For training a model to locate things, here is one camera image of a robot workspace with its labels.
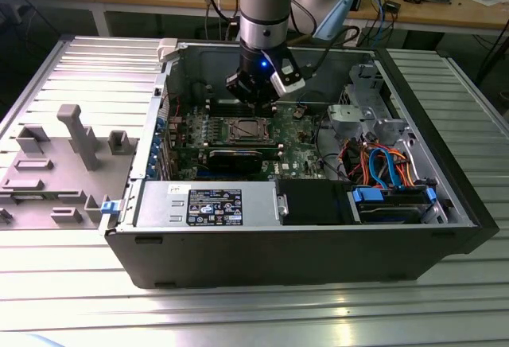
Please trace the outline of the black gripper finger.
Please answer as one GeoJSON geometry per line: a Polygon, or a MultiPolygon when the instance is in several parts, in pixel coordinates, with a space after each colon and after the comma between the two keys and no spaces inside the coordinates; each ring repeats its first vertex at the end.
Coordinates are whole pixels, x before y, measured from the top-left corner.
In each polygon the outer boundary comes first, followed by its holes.
{"type": "Polygon", "coordinates": [[[276,102],[277,94],[258,94],[255,97],[255,115],[259,117],[273,117],[278,110],[276,102]]]}
{"type": "Polygon", "coordinates": [[[250,107],[258,105],[258,80],[254,75],[238,68],[226,78],[226,89],[241,103],[250,107]]]}

